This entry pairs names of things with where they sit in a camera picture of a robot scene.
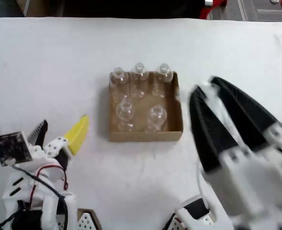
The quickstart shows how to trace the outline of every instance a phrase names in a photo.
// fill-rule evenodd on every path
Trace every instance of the glass vial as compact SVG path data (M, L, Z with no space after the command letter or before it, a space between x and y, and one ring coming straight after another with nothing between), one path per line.
M134 98L142 98L148 90L149 72L142 63L137 63L130 73L130 94Z
M147 114L146 132L161 131L163 124L166 121L166 110L161 105L152 107Z
M112 98L115 102L120 102L129 95L129 76L121 68L115 68L110 74L110 87Z
M172 79L173 71L167 64L161 64L154 74L153 95L167 97L171 91Z
M124 98L116 108L117 118L119 120L118 129L121 132L131 132L134 129L133 118L135 109L130 99Z

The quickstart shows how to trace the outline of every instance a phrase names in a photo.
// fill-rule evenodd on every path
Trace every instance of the cardboard tray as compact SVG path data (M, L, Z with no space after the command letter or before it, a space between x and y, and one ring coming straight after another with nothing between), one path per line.
M116 106L112 99L109 86L110 117L109 117L109 141L111 142L150 142L150 141L176 141L183 134L183 116L179 100L179 85L177 73L173 72L171 94L166 98L154 97L152 95L154 72L149 74L148 92L142 99L132 99L136 114L134 117L135 131L120 132L118 130L118 118ZM167 119L159 132L145 132L146 115L150 108L160 104L167 112Z

